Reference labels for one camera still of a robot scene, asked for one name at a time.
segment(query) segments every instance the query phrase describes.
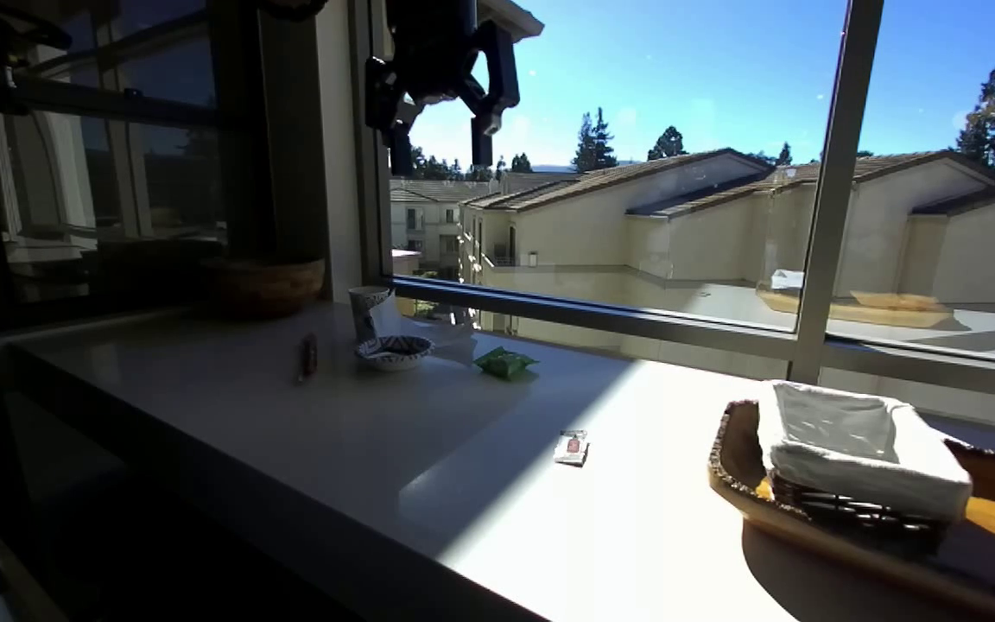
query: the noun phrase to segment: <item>tree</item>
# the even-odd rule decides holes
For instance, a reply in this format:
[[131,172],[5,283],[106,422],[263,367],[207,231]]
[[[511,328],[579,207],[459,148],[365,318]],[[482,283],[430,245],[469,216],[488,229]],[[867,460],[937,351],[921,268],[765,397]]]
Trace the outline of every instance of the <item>tree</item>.
[[792,166],[795,163],[795,148],[783,143],[778,154],[778,166]]
[[532,172],[529,154],[511,155],[507,171],[511,172]]
[[645,154],[645,159],[670,159],[670,155],[683,155],[683,139],[679,139],[679,132],[673,124],[663,130],[663,134]]
[[988,71],[988,80],[980,85],[980,96],[975,112],[966,116],[966,124],[957,132],[957,154],[995,166],[995,66]]
[[575,132],[572,171],[587,172],[587,171],[615,166],[607,143],[610,143],[610,132],[607,132],[605,112],[597,106],[597,121],[589,121],[589,116],[585,116],[579,132]]

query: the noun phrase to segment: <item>sky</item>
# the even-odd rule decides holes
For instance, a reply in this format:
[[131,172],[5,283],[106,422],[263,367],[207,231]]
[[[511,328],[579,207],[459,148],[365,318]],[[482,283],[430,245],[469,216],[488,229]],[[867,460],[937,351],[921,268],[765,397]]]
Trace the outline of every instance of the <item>sky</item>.
[[[547,27],[517,43],[522,103],[493,159],[571,166],[585,116],[605,112],[618,159],[643,163],[673,124],[687,154],[738,148],[817,159],[844,0],[517,0]],[[889,0],[861,148],[949,148],[995,66],[995,5]],[[425,106],[425,155],[469,163],[469,112]]]

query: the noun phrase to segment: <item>white napkin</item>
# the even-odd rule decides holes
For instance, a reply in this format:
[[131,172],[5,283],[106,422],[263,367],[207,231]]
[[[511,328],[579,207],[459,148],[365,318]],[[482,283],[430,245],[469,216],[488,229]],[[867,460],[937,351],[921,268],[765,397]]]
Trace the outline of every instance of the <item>white napkin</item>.
[[957,521],[970,498],[970,474],[943,436],[894,397],[770,379],[760,442],[783,480],[905,517]]

